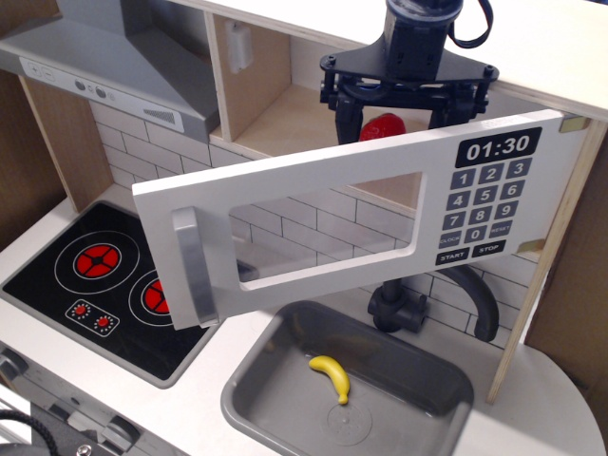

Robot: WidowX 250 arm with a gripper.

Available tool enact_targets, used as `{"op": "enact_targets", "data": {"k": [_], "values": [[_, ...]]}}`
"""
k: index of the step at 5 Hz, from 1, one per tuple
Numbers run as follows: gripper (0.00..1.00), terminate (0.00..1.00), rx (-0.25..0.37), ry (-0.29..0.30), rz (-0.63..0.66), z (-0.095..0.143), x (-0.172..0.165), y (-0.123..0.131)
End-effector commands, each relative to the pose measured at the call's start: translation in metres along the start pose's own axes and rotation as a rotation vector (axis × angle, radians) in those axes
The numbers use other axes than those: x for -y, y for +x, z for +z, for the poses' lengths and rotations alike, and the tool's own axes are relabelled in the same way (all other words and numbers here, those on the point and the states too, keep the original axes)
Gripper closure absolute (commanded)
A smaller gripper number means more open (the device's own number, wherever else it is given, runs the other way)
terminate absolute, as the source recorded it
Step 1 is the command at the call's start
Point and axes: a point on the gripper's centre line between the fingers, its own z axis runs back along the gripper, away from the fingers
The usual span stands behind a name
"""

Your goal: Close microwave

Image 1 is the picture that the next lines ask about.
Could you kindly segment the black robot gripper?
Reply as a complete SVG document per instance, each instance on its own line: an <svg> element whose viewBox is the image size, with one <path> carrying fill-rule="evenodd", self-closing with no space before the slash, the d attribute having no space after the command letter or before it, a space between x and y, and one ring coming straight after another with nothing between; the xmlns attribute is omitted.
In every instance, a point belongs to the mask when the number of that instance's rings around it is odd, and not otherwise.
<svg viewBox="0 0 608 456"><path fill-rule="evenodd" d="M486 30L472 40L455 36L462 1L388 1L381 37L373 44L321 58L320 101L335 110L339 144L357 143L364 105L430 110L429 129L467 124L486 111L499 71L445 50L482 45L493 26L488 1L479 3Z"/></svg>

